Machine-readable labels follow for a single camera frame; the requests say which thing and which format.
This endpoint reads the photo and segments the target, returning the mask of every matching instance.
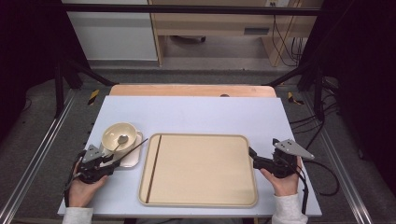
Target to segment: desk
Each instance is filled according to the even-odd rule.
[[[207,97],[198,96],[200,86],[189,85],[148,85],[148,89],[176,89],[179,95],[156,96],[121,96],[120,90],[143,88],[144,85],[115,86],[107,96],[87,142],[99,146],[103,131],[111,124],[129,121],[145,137],[155,133],[223,133],[242,134],[259,155],[270,158],[274,151],[272,138],[293,138],[292,132],[280,99],[274,97],[274,90],[268,87],[230,86],[227,94],[233,95],[233,89],[247,91],[265,90],[263,96],[269,97]],[[208,89],[226,86],[202,86]],[[101,188],[94,199],[94,213],[107,217],[269,217],[275,212],[274,191],[260,171],[254,170],[257,182],[258,202],[252,207],[158,207],[145,206],[138,201],[140,178],[146,158],[147,144],[143,145],[139,163],[133,168],[116,170],[106,185]],[[307,184],[311,192],[308,197],[306,213],[309,216],[321,216],[318,201],[312,190],[309,177]],[[62,203],[58,212],[64,214]]]

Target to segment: floor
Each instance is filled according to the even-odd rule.
[[[262,42],[255,37],[209,36],[202,43],[197,39],[172,36],[168,39],[162,66],[137,66],[135,70],[97,67],[95,71],[120,83],[260,85],[293,69],[289,55],[285,53],[283,58],[288,65],[272,67],[263,51]],[[109,91],[108,87],[89,77],[82,78],[84,86],[76,93],[76,101],[62,128],[56,130],[58,137],[48,142],[49,151],[42,155],[45,159],[38,163],[40,168],[30,176],[28,185],[31,187],[20,193],[22,201],[14,204],[18,211],[13,214],[13,223],[61,221],[56,211],[62,201],[60,189],[68,172],[64,168],[70,166],[71,160],[84,147],[100,104]],[[276,87],[276,94],[282,99],[290,121],[312,116],[312,92],[298,92],[295,86],[297,81],[298,77],[294,77]],[[64,88],[65,95],[70,95],[66,84]],[[92,89],[100,89],[101,94],[94,105],[87,106]],[[295,101],[290,102],[289,93],[293,94]],[[30,106],[22,112],[13,130],[0,145],[1,206],[6,205],[7,199],[18,201],[10,196],[15,196],[14,189],[22,175],[26,174],[29,162],[35,158],[35,151],[46,138],[46,131],[51,128],[53,94],[51,80],[29,90],[27,104]],[[325,91],[323,95],[327,96],[323,99],[327,106],[336,103],[331,92]],[[337,108],[330,107],[327,112],[326,125],[312,145],[309,145],[310,140],[320,122],[312,119],[301,127],[298,127],[301,123],[291,124],[296,141],[302,146],[310,146],[318,161],[336,172],[341,182],[338,192],[326,196],[326,193],[331,194],[336,189],[334,177],[315,164],[306,165],[323,213],[322,217],[311,217],[310,223],[396,223],[394,196],[375,171],[374,165],[359,158],[354,140],[342,116],[337,113]],[[260,223],[265,221],[266,218],[260,219]],[[103,220],[99,217],[94,222],[122,223],[118,219]]]

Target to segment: white bowl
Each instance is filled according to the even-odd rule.
[[[131,149],[136,141],[137,129],[134,125],[127,122],[115,123],[108,127],[102,135],[102,146],[107,150],[113,151],[119,145],[119,137],[123,134],[128,136],[128,141],[121,144],[117,151]]]

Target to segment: cable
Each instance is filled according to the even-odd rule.
[[[308,193],[309,193],[308,185],[306,184],[305,173],[303,172],[303,169],[302,169],[300,166],[297,165],[297,167],[300,168],[300,171],[303,172],[304,176],[302,176],[302,175],[300,174],[300,172],[298,172],[296,169],[294,169],[294,167],[293,167],[288,161],[284,160],[283,158],[279,158],[279,160],[282,161],[284,164],[288,165],[288,167],[289,167],[295,174],[297,174],[297,176],[299,176],[300,179],[303,181],[303,184],[304,184],[304,189],[303,189],[304,196],[303,196],[303,204],[302,204],[302,209],[301,209],[302,211],[301,211],[301,212],[302,212],[303,214],[305,214],[305,211],[306,211],[306,203],[308,202]]]
[[[298,47],[297,47],[297,53],[294,53],[294,42],[296,41],[296,37],[293,38],[292,42],[291,42],[291,56],[292,58],[295,60],[296,62],[296,66],[298,66],[301,56],[303,55],[301,53],[301,49],[303,46],[303,39],[299,38],[299,43],[298,43]]]
[[[276,27],[276,16],[274,15],[273,34],[272,34],[272,41],[273,41],[273,44],[274,44],[274,48],[276,49],[277,55],[279,56],[279,58],[280,58],[280,60],[282,61],[283,64],[285,64],[286,66],[294,66],[294,65],[291,65],[291,64],[287,64],[287,63],[285,63],[285,61],[283,61],[282,54],[280,53],[279,49],[276,47],[276,43],[275,43],[275,40],[274,40],[275,27]]]
[[[286,31],[286,34],[287,34],[287,33],[289,32],[289,30],[290,30],[291,23],[292,23],[293,19],[294,19],[294,16],[291,16],[291,20],[290,20],[290,22],[289,22],[289,26],[288,26],[288,29],[287,29],[287,31]],[[279,49],[276,47],[276,43],[275,43],[275,40],[274,40],[274,35],[275,35],[274,30],[275,30],[275,28],[276,28],[276,31],[277,31],[277,33],[278,33],[280,39],[282,40],[282,46],[281,46],[281,48],[282,48],[282,47],[285,47],[285,50],[286,50],[286,52],[288,53],[289,57],[296,63],[295,65],[287,64],[287,63],[285,63],[285,61],[283,60],[283,57],[282,57],[282,55],[281,55]],[[273,24],[273,30],[272,30],[272,41],[273,41],[274,47],[275,47],[275,49],[276,49],[276,51],[277,51],[277,55],[279,56],[279,58],[280,58],[280,60],[282,61],[283,64],[285,64],[286,66],[297,66],[297,65],[298,65],[299,60],[298,60],[298,61],[295,60],[295,58],[292,56],[292,54],[290,55],[290,53],[289,53],[289,51],[288,51],[288,48],[287,48],[287,46],[286,46],[286,43],[285,43],[285,39],[282,37],[282,34],[279,32],[279,29],[277,28],[277,24],[276,24],[276,15],[274,15],[274,24]]]
[[[74,175],[74,171],[76,169],[76,164],[82,159],[82,157],[84,157],[85,153],[86,153],[86,150],[83,150],[78,153],[75,160],[73,161],[72,167],[70,168],[69,177],[67,178],[67,181],[64,184],[64,190],[63,190],[62,194],[64,196],[64,205],[66,207],[69,206],[69,190],[70,190],[69,187],[71,186],[71,182],[73,181],[73,179],[76,178]]]
[[[25,103],[25,107],[23,108],[22,112],[23,112],[23,111],[26,111],[26,110],[28,110],[28,109],[30,108],[30,106],[32,105],[32,100],[31,100],[30,98],[27,98],[27,97],[26,97],[26,103]]]
[[[327,107],[327,108],[326,108],[325,110],[323,110],[323,111],[327,111],[327,110],[333,108],[334,106],[335,106],[335,105],[330,105],[329,107]],[[328,116],[328,115],[330,115],[331,113],[333,113],[333,112],[335,112],[335,111],[337,111],[337,109],[328,112],[327,114],[325,114],[325,116]],[[300,127],[303,127],[303,126],[305,126],[305,125],[307,125],[307,124],[309,124],[309,123],[311,123],[311,122],[313,122],[313,121],[315,121],[315,117],[310,117],[310,120],[309,120],[308,122],[303,123],[303,124],[300,124],[300,125],[298,125],[298,126],[296,126],[296,127],[293,127],[293,128],[291,128],[291,129],[292,129],[292,130],[295,130],[295,129],[300,128]],[[309,130],[300,131],[300,132],[298,132],[298,133],[307,133],[307,132],[309,132],[309,131],[311,131],[311,130],[317,128],[318,126],[319,126],[319,125],[315,126],[314,128],[311,128],[311,129],[309,129]]]
[[[323,126],[324,126],[324,120],[325,118],[323,118],[323,121],[320,124],[320,127],[318,129],[318,131],[314,134],[314,136],[311,138],[311,141],[309,141],[308,145],[306,145],[305,149],[308,150],[308,148],[311,146],[311,144],[314,142],[315,138],[317,138],[318,134],[320,133],[320,131],[322,130]]]
[[[77,173],[77,174],[73,175],[72,178],[70,179],[69,183],[66,184],[66,187],[64,187],[64,190],[69,189],[70,186],[72,186],[73,180],[75,180],[77,177],[79,177],[79,176],[81,176],[81,175],[84,175],[84,174],[83,174],[83,173]]]
[[[331,104],[331,105],[329,105],[328,107],[326,107],[325,109],[323,109],[323,111],[326,111],[326,110],[328,110],[328,109],[331,109],[333,106],[335,106],[336,105],[336,103],[333,103],[333,104]],[[317,115],[312,115],[312,116],[310,116],[310,117],[308,117],[308,118],[305,118],[305,119],[298,119],[298,120],[295,120],[295,121],[291,121],[291,122],[289,122],[289,124],[295,124],[295,123],[300,123],[300,122],[304,122],[304,121],[306,121],[306,120],[309,120],[309,119],[313,119],[313,118],[315,118]]]
[[[313,127],[313,128],[310,128],[310,129],[308,129],[308,130],[304,130],[304,131],[299,131],[299,132],[297,132],[297,133],[294,133],[294,134],[298,134],[298,133],[308,133],[308,132],[310,132],[310,131],[312,131],[312,130],[316,129],[317,127],[320,127],[320,125],[321,125],[321,123],[320,123],[319,125],[317,125],[317,126]]]
[[[335,94],[330,93],[329,95],[323,97],[322,102],[324,103],[324,101],[325,101],[327,98],[331,97],[331,96],[332,96],[332,97],[335,97]]]
[[[332,192],[332,193],[321,193],[321,192],[317,191],[318,195],[330,197],[330,196],[334,196],[335,194],[338,193],[338,191],[340,190],[340,181],[338,180],[337,175],[329,167],[327,167],[324,164],[322,164],[320,162],[317,162],[317,161],[304,160],[304,163],[314,163],[316,165],[319,165],[319,166],[323,167],[324,169],[329,171],[332,174],[332,176],[334,177],[334,179],[335,179],[336,187],[335,187],[335,191],[334,192]]]

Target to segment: black pole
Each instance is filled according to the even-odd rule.
[[[119,84],[118,82],[113,82],[113,81],[107,80],[104,77],[99,76],[98,74],[94,73],[91,69],[86,68],[86,67],[82,66],[81,64],[73,61],[73,60],[68,60],[67,63],[70,66],[72,66],[73,68],[75,68],[76,70],[78,70],[79,72],[82,72],[85,75],[88,75],[89,77],[92,77],[93,79],[101,82],[105,86],[114,86],[114,85]]]
[[[318,66],[317,76],[315,79],[315,94],[314,94],[314,113],[317,116],[318,120],[324,120],[324,111],[323,111],[323,103],[321,100],[322,96],[322,81],[323,81],[323,73]]]
[[[226,7],[181,5],[110,5],[110,4],[40,4],[39,7],[61,7],[76,12],[134,12],[134,13],[189,13],[189,14],[239,14],[324,16],[337,14],[334,10],[302,7]]]
[[[307,69],[309,69],[311,66],[310,63],[304,63],[293,69],[292,71],[288,72],[286,75],[279,77],[269,83],[262,84],[262,86],[270,86],[270,87],[276,87],[277,85],[289,80],[292,77],[298,76],[303,74]]]

